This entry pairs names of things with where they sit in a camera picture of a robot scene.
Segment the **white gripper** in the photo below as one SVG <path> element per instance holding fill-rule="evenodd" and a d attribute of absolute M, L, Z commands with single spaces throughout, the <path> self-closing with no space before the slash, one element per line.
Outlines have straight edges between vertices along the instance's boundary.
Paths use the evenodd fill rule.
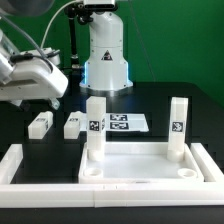
<path fill-rule="evenodd" d="M 53 69 L 40 59 L 18 63 L 7 84 L 0 82 L 0 101 L 10 101 L 22 111 L 30 104 L 25 100 L 50 99 L 49 105 L 58 110 L 61 98 L 68 86 L 66 76 L 53 64 Z"/>

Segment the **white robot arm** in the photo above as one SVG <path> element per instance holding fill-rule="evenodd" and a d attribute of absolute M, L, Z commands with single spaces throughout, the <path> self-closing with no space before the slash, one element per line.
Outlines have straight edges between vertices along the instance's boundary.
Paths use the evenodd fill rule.
<path fill-rule="evenodd" d="M 0 0 L 0 19 L 10 15 L 34 17 L 47 12 L 55 0 Z M 132 86 L 123 57 L 123 22 L 114 14 L 116 0 L 71 0 L 64 7 L 90 28 L 90 56 L 84 65 L 82 90 L 111 96 Z M 44 99 L 58 108 L 68 79 L 57 67 L 57 53 L 43 44 L 19 51 L 0 30 L 0 101 L 19 105 Z"/>

